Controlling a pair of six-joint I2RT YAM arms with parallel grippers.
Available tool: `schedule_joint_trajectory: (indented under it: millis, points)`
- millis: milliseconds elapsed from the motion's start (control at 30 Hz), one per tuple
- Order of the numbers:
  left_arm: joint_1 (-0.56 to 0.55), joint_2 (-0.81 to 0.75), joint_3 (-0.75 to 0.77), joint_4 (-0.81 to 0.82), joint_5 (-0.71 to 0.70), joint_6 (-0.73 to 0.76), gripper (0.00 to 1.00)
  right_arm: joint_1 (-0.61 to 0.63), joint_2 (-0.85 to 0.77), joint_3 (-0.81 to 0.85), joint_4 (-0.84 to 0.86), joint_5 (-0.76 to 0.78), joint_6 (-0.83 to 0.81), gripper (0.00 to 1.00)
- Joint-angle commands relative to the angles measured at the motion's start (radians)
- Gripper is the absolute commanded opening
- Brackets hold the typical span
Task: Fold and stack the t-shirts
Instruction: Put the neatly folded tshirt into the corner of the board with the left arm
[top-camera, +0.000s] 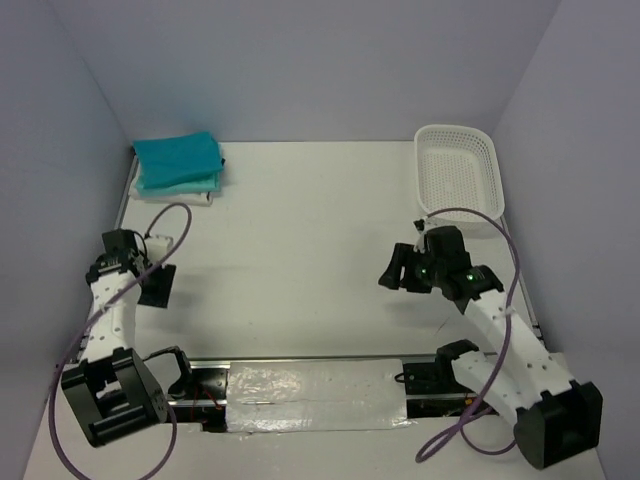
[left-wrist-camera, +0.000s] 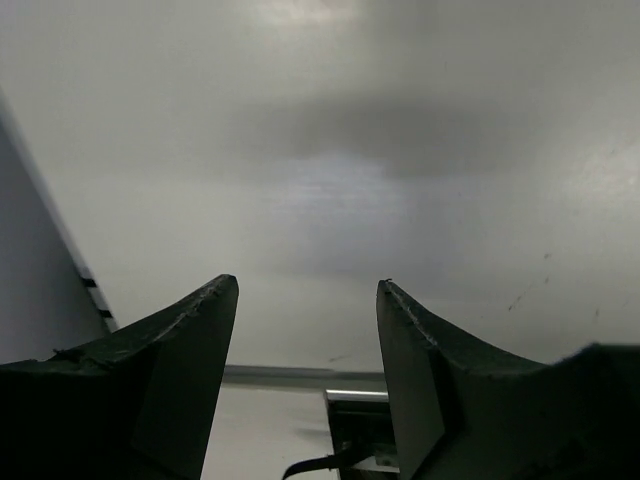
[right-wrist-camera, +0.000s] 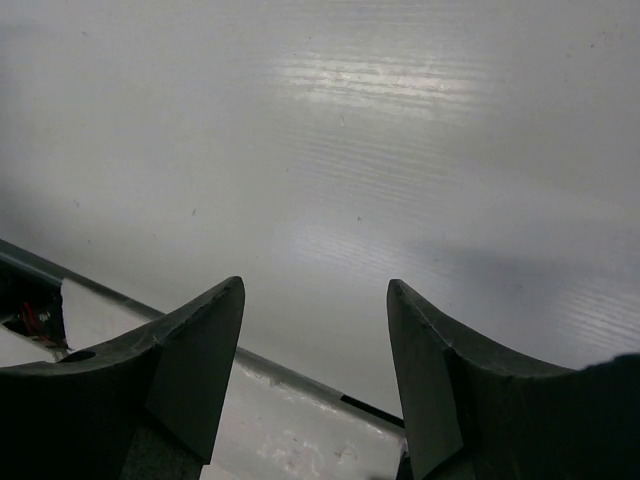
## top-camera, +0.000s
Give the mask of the white and green t-shirt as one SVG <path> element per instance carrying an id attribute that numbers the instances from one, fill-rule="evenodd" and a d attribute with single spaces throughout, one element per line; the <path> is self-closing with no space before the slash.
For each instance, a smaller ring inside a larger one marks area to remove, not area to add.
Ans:
<path id="1" fill-rule="evenodd" d="M 170 203 L 181 202 L 190 206 L 207 206 L 212 203 L 214 197 L 220 192 L 221 188 L 217 192 L 211 192 L 206 194 L 188 194 L 188 195 L 152 197 L 152 198 L 141 198 L 138 195 L 130 194 L 129 190 L 128 190 L 128 194 L 132 199 L 141 200 L 146 203 L 170 204 Z"/>

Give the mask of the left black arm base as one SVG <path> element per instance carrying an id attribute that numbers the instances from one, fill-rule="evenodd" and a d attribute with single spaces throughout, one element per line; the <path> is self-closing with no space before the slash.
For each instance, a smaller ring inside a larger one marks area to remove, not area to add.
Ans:
<path id="1" fill-rule="evenodd" d="M 172 357 L 179 372 L 166 392 L 177 421 L 198 423 L 205 431 L 224 432 L 230 367 L 191 361 L 178 346 L 150 353 L 143 362 L 148 364 L 163 356 Z"/>

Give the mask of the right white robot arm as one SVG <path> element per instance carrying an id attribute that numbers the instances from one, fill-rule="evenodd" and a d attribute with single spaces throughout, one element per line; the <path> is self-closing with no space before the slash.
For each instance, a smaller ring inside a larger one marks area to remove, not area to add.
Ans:
<path id="1" fill-rule="evenodd" d="M 378 280 L 390 290 L 439 290 L 495 348 L 490 361 L 469 341 L 442 347 L 435 380 L 444 390 L 462 386 L 477 397 L 461 418 L 490 407 L 511 426 L 514 442 L 535 469 L 598 446 L 603 397 L 558 363 L 511 307 L 509 289 L 486 265 L 475 265 L 454 226 L 422 232 L 418 245 L 397 243 Z"/>

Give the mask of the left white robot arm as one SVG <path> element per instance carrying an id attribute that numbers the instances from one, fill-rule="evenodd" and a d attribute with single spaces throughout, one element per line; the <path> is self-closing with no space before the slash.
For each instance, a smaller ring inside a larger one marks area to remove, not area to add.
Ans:
<path id="1" fill-rule="evenodd" d="M 158 382 L 135 351 L 137 308 L 168 306 L 176 267 L 164 263 L 126 286 L 170 252 L 174 239 L 116 229 L 103 233 L 102 242 L 105 252 L 85 276 L 98 319 L 87 329 L 79 363 L 61 377 L 64 396 L 94 448 L 165 422 L 163 390 L 179 399 L 196 385 L 195 372 L 179 363 L 167 366 Z"/>

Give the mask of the teal t-shirt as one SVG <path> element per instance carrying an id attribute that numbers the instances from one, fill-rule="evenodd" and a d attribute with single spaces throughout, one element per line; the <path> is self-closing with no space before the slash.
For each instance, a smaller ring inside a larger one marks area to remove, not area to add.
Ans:
<path id="1" fill-rule="evenodd" d="M 200 181 L 224 169 L 218 142 L 206 131 L 190 135 L 134 140 L 143 186 L 164 189 Z"/>

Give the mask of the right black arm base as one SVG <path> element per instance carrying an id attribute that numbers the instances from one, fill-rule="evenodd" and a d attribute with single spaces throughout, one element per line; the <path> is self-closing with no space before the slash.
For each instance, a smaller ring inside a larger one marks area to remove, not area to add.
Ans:
<path id="1" fill-rule="evenodd" d="M 468 394 L 470 390 L 456 381 L 452 362 L 465 353 L 478 351 L 479 347 L 469 340 L 446 344 L 436 350 L 430 361 L 405 363 L 394 380 L 404 385 L 407 395 Z"/>

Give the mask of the light mint t-shirt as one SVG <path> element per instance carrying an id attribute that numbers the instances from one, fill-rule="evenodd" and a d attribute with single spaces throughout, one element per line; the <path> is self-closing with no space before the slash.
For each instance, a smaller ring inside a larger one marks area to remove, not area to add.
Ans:
<path id="1" fill-rule="evenodd" d="M 168 187 L 147 187 L 142 176 L 138 176 L 131 184 L 129 193 L 141 198 L 168 197 L 188 194 L 206 194 L 217 192 L 221 188 L 220 175 L 214 173 L 211 176 L 198 180 L 179 183 Z"/>

